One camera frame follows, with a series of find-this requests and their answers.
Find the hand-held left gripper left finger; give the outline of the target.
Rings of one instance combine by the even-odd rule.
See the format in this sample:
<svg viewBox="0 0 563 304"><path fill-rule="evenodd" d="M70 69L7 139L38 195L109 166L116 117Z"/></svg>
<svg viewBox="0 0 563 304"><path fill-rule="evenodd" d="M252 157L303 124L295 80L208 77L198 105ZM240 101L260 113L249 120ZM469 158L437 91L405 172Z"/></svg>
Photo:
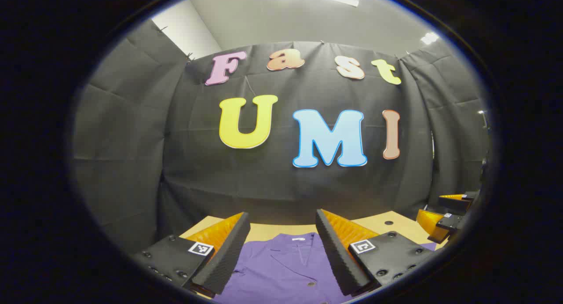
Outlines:
<svg viewBox="0 0 563 304"><path fill-rule="evenodd" d="M231 278L250 229L249 214L240 212L187 238L169 235L132 258L161 280L213 298Z"/></svg>

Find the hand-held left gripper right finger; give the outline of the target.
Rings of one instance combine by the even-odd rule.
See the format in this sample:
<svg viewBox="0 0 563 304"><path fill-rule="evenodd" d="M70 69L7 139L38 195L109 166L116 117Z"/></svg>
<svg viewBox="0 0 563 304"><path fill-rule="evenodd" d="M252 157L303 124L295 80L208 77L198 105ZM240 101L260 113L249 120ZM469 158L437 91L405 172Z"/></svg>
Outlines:
<svg viewBox="0 0 563 304"><path fill-rule="evenodd" d="M316 210L315 226L344 295L390 284L434 253L396 231L378 234L324 209Z"/></svg>

